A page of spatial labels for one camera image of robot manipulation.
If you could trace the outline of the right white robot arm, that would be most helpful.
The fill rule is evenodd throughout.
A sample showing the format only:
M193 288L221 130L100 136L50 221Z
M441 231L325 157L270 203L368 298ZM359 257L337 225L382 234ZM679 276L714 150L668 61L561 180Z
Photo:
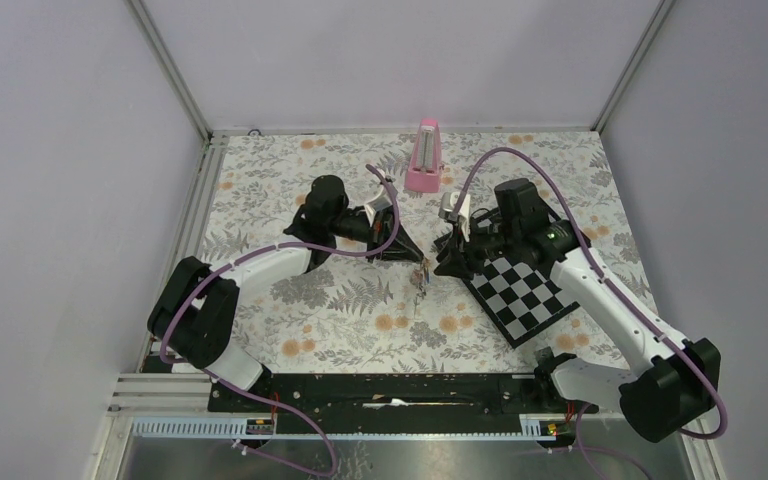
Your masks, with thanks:
M484 227L470 218L468 194L443 195L439 215L452 232L435 274L471 280L497 259L522 262L595 320L628 364L620 369L549 355L535 370L539 407L557 412L578 401L620 412L653 443L716 407L721 354L710 340L688 339L634 298L572 222L551 213L531 181L503 182L494 194L499 215Z

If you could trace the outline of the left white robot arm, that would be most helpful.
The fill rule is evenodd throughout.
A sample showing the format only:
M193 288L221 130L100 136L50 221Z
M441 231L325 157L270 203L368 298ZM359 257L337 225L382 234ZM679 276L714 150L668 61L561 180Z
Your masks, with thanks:
M351 207L340 177L319 176L281 242L222 266L194 256L177 263L147 320L148 332L161 342L163 361L188 363L230 383L232 398L245 410L264 407L271 388L261 377L267 369L231 340L240 296L314 271L340 254L340 238L365 244L365 251L352 255L370 262L424 260L401 226L390 180L382 179L373 199Z

